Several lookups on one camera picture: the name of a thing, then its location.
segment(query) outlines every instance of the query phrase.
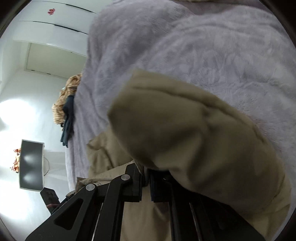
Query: orange striped cloth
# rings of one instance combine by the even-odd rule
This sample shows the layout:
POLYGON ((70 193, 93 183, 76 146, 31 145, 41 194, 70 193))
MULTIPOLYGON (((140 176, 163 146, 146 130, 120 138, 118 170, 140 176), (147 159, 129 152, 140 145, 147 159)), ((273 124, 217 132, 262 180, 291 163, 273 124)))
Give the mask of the orange striped cloth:
POLYGON ((81 77, 82 77, 81 73, 70 77, 66 82, 65 88, 61 90, 58 100, 56 101, 56 103, 53 104, 52 114, 54 117, 54 122, 56 124, 64 123, 65 120, 64 120, 63 106, 66 103, 68 96, 75 94, 77 90, 77 86, 80 83, 81 77))

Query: black cable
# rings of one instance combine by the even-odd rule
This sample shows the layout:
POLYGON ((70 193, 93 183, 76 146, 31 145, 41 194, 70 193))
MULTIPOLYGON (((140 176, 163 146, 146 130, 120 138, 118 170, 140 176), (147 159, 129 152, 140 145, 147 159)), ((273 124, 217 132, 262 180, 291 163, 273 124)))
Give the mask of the black cable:
POLYGON ((43 158, 45 158, 46 160, 47 160, 47 162, 48 162, 48 171, 43 175, 43 176, 45 176, 48 172, 49 172, 49 160, 44 156, 43 158))

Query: white ceiling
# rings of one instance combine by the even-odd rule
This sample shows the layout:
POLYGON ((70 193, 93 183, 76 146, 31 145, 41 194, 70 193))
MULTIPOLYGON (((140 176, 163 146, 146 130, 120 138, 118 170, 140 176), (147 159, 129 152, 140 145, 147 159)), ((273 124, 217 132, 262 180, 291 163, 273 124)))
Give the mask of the white ceiling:
POLYGON ((85 56, 50 45, 31 43, 26 69, 68 79, 81 73, 85 62, 85 56))

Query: white wall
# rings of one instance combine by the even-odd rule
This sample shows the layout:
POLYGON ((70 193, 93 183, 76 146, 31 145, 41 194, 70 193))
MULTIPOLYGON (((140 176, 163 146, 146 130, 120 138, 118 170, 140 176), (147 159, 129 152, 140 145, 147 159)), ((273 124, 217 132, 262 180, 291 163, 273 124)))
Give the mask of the white wall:
POLYGON ((21 42, 13 41, 19 16, 15 17, 0 38, 0 93, 19 68, 21 42))
POLYGON ((18 241, 49 217, 39 192, 19 189, 18 174, 10 170, 13 150, 22 139, 45 143, 44 155, 50 162, 45 187, 54 189, 60 201, 69 192, 61 128, 54 124, 51 111, 65 82, 19 70, 0 95, 0 217, 18 241))

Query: white cabinet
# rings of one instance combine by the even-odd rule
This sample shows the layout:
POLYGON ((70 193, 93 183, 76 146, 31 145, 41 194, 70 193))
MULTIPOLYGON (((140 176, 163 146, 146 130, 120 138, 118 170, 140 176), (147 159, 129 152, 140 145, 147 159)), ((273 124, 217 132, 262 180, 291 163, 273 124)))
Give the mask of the white cabinet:
POLYGON ((56 2, 34 1, 22 12, 20 21, 50 23, 88 34, 95 13, 56 2))
POLYGON ((59 2, 76 7, 86 9, 95 13, 99 13, 106 5, 112 3, 112 0, 47 0, 49 2, 59 2))
POLYGON ((51 45, 86 56, 87 37, 87 34, 48 23, 19 21, 13 40, 51 45))

